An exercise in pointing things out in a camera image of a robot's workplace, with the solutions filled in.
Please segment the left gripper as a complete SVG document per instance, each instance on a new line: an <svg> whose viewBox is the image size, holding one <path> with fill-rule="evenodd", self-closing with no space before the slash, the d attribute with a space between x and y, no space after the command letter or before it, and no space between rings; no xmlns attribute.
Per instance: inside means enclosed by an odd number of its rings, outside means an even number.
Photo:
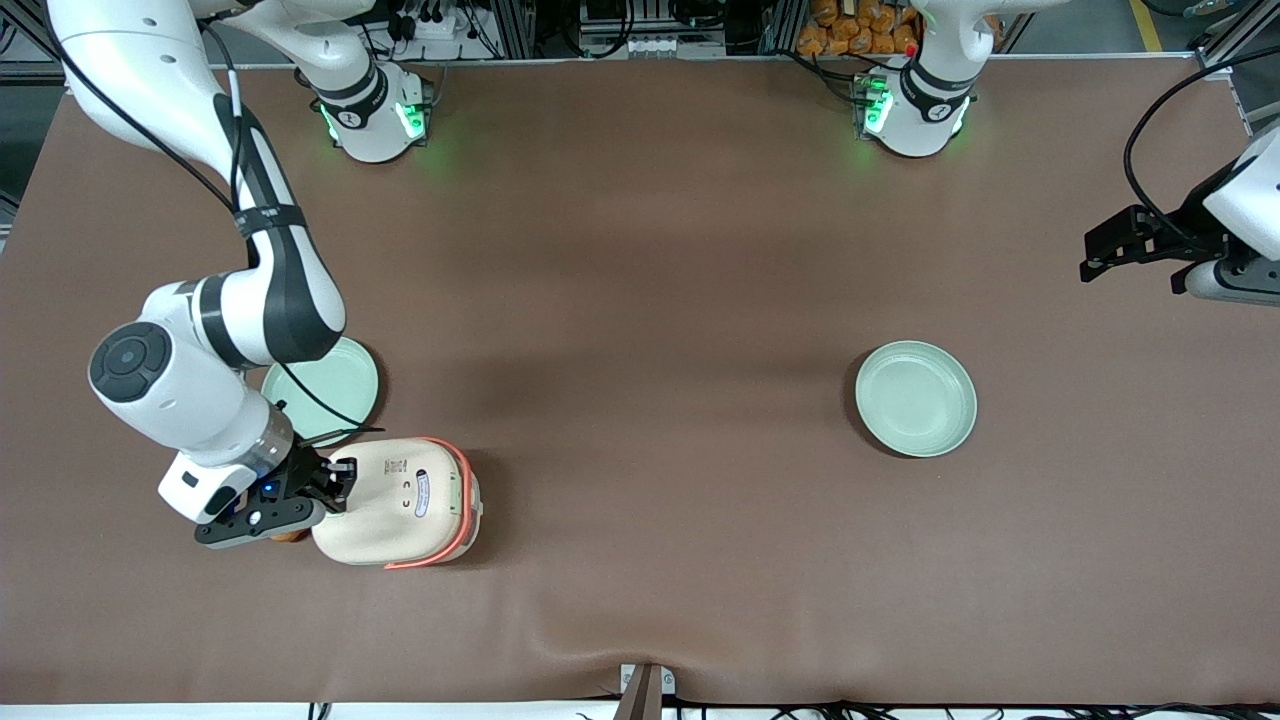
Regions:
<svg viewBox="0 0 1280 720"><path fill-rule="evenodd" d="M1171 275L1174 293L1276 293L1277 137L1276 129L1253 137L1235 161L1197 184L1170 214L1190 249L1148 249L1149 210L1132 205L1085 232L1080 282L1117 266L1180 261L1190 265Z"/></svg>

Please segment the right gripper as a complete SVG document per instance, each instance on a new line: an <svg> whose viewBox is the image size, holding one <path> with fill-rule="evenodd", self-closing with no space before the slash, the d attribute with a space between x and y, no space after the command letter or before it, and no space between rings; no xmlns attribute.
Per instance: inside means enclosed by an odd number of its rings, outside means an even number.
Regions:
<svg viewBox="0 0 1280 720"><path fill-rule="evenodd" d="M178 454L161 478L160 497L183 518L209 524L288 525L315 523L347 510L355 457L324 461L314 450L292 445L250 454L225 466L206 468Z"/></svg>

